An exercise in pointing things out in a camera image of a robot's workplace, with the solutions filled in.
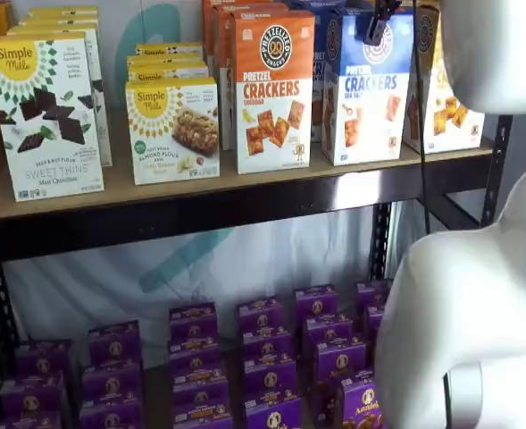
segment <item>cardboard box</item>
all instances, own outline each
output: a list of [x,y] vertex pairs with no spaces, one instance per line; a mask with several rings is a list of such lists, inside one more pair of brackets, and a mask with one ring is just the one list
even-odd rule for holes
[[[425,109],[423,118],[425,153],[434,154],[479,147],[485,114],[474,112],[462,105],[455,98],[449,85],[443,61],[439,10],[423,6],[419,8],[417,19],[421,29],[418,50],[422,68],[420,74],[423,80],[422,102]],[[415,61],[412,59],[404,141],[419,152],[421,141],[416,88]]]
[[314,16],[266,11],[233,17],[237,171],[307,167]]
[[170,308],[171,339],[217,335],[217,313],[213,302]]
[[141,389],[140,362],[111,360],[101,365],[84,368],[82,393],[85,400],[95,400],[105,395],[123,394]]
[[100,50],[98,48],[97,26],[92,22],[79,24],[35,24],[31,22],[26,26],[17,26],[9,29],[12,35],[30,35],[35,33],[62,34],[68,32],[81,32],[85,35],[86,52],[88,53],[88,70],[92,81],[92,94],[96,104],[93,106],[96,116],[98,144],[100,145],[100,160],[103,167],[112,166],[112,150],[110,149],[110,131],[108,124],[107,108],[104,100],[104,83],[100,66]]
[[243,356],[256,357],[272,353],[292,353],[292,337],[286,328],[267,326],[243,332]]
[[17,201],[104,190],[94,104],[84,34],[0,37],[0,124]]
[[203,61],[133,64],[128,68],[128,81],[130,82],[149,82],[170,78],[206,78],[208,76],[207,64]]
[[245,429],[302,428],[302,401],[295,390],[254,392],[243,403]]
[[388,21],[379,46],[364,44],[372,9],[330,13],[322,151],[334,165],[398,159],[413,46],[412,10]]
[[126,102],[137,185],[219,176],[213,78],[128,82]]
[[173,429],[231,429],[233,416],[228,398],[217,398],[199,403],[173,407]]
[[173,405],[229,397],[229,382],[222,362],[173,373]]
[[219,83],[219,112],[221,118],[221,148],[237,147],[234,127],[234,103],[231,87],[231,19],[236,11],[287,10],[283,3],[220,4],[213,7],[213,35],[206,45],[207,63],[214,63],[209,70]]
[[128,425],[144,426],[143,402],[140,391],[105,395],[86,400],[79,414],[82,429],[101,429]]
[[252,332],[266,326],[284,326],[282,305],[276,296],[237,305],[238,329]]
[[164,43],[138,43],[138,55],[165,55],[196,53],[203,57],[203,48],[199,42],[164,42]]
[[141,361],[138,321],[91,329],[88,331],[88,351],[92,365],[108,360]]
[[387,429],[373,382],[373,371],[365,370],[338,380],[334,427]]
[[245,392],[296,389],[296,361],[289,353],[248,357],[243,368]]
[[322,139],[322,99],[324,98],[324,64],[326,63],[326,29],[330,9],[343,6],[346,0],[298,1],[292,6],[312,12],[314,18],[314,59],[313,59],[313,107],[310,141],[320,143]]

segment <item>stacked purple boxes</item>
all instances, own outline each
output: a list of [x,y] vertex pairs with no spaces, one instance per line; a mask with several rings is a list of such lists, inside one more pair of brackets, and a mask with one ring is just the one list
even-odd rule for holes
[[276,297],[237,306],[245,428],[301,427],[292,336]]
[[173,427],[231,428],[227,370],[212,302],[170,310]]
[[82,374],[80,428],[144,428],[138,321],[90,330],[88,352],[92,365]]

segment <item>pretzel crackers box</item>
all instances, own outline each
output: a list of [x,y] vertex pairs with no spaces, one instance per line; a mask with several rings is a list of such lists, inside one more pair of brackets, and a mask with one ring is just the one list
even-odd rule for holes
[[399,9],[378,46],[363,42],[372,16],[357,8],[330,12],[321,144],[334,165],[399,158],[413,15]]
[[302,428],[302,401],[294,389],[247,394],[244,407],[245,429]]
[[126,102],[137,185],[219,176],[213,78],[128,82]]
[[[449,86],[441,45],[439,10],[423,6],[417,13],[420,42],[418,44],[423,80],[422,102],[425,106],[423,132],[425,153],[447,152],[480,146],[485,114],[469,110],[454,96]],[[418,152],[421,142],[418,129],[418,107],[415,62],[407,96],[404,141]]]
[[314,15],[233,13],[238,173],[307,167]]
[[219,78],[219,112],[221,118],[221,148],[234,149],[237,146],[234,127],[234,103],[231,87],[231,20],[238,11],[287,10],[283,3],[232,4],[213,8],[214,33],[214,76]]

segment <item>purple box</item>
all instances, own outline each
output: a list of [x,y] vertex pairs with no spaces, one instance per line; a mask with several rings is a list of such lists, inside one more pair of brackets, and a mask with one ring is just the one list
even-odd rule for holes
[[283,326],[261,328],[243,333],[245,358],[273,353],[292,353],[292,337]]
[[0,421],[0,429],[62,429],[57,411],[36,413],[33,416],[8,417]]
[[88,331],[88,350],[92,365],[108,360],[141,360],[139,323],[113,324]]
[[140,391],[106,395],[97,400],[86,400],[80,410],[82,429],[102,429],[130,425],[144,426]]
[[386,429],[376,397],[373,371],[361,371],[338,380],[334,427]]
[[213,302],[170,308],[171,340],[217,335],[217,313]]
[[141,365],[133,360],[109,361],[102,365],[87,366],[82,375],[84,400],[104,395],[141,390]]
[[169,346],[171,369],[198,368],[221,360],[219,336],[172,341]]
[[307,317],[336,313],[338,294],[331,284],[295,290],[296,327],[302,327]]
[[288,353],[247,359],[243,367],[246,392],[296,389],[296,361]]
[[228,396],[229,382],[222,362],[173,373],[174,405]]
[[284,325],[282,305],[276,297],[239,304],[237,315],[241,333],[256,331],[265,326]]
[[217,398],[173,407],[173,429],[191,429],[193,427],[231,429],[233,417],[229,398]]
[[245,429],[300,429],[302,404],[296,391],[261,391],[245,396]]

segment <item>cracker image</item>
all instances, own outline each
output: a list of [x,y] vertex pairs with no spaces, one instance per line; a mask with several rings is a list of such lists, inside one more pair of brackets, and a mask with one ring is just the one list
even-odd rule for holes
[[180,109],[175,121],[172,136],[182,146],[205,156],[217,152],[217,122],[188,107]]
[[272,110],[265,110],[264,112],[259,113],[256,117],[259,120],[259,128],[261,129],[263,139],[272,137],[272,133],[274,132]]
[[397,109],[402,99],[398,96],[389,96],[386,104],[386,119],[393,122],[396,119]]
[[465,107],[464,105],[459,105],[459,108],[455,112],[455,116],[453,117],[453,124],[457,128],[461,128],[463,126],[463,122],[465,122],[465,118],[467,117],[467,114],[469,113],[469,109]]
[[351,119],[344,122],[344,141],[346,147],[351,147],[358,142],[358,129],[360,128],[360,121]]
[[433,135],[438,136],[446,130],[447,111],[440,110],[433,114]]
[[302,113],[305,111],[305,105],[293,100],[290,105],[290,113],[288,114],[288,123],[298,130],[300,122],[302,121]]
[[250,156],[261,154],[264,151],[261,127],[246,129],[246,145]]
[[271,136],[271,142],[278,147],[282,147],[284,144],[284,139],[287,137],[289,128],[290,125],[288,122],[279,117],[279,119],[277,119],[277,123],[274,125],[274,132]]

